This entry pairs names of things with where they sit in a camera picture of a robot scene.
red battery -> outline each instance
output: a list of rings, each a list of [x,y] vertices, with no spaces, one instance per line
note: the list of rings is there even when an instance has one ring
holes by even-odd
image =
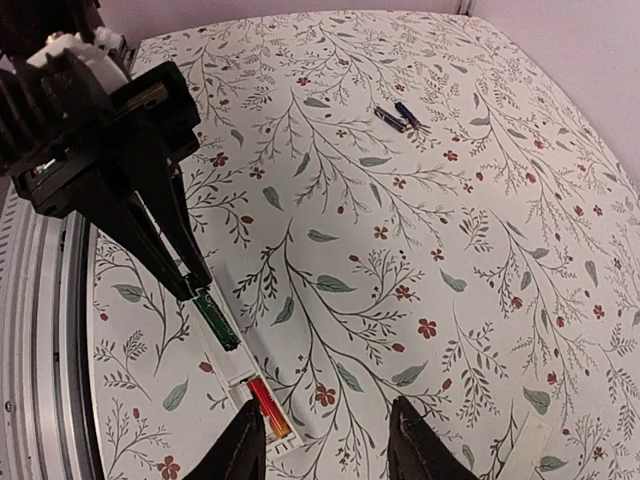
[[[278,438],[286,437],[291,433],[289,424],[280,413],[280,409],[276,402],[271,398],[269,390],[260,377],[256,377],[249,383],[249,390],[251,390],[260,402],[260,410],[262,414],[269,419],[271,429]]]

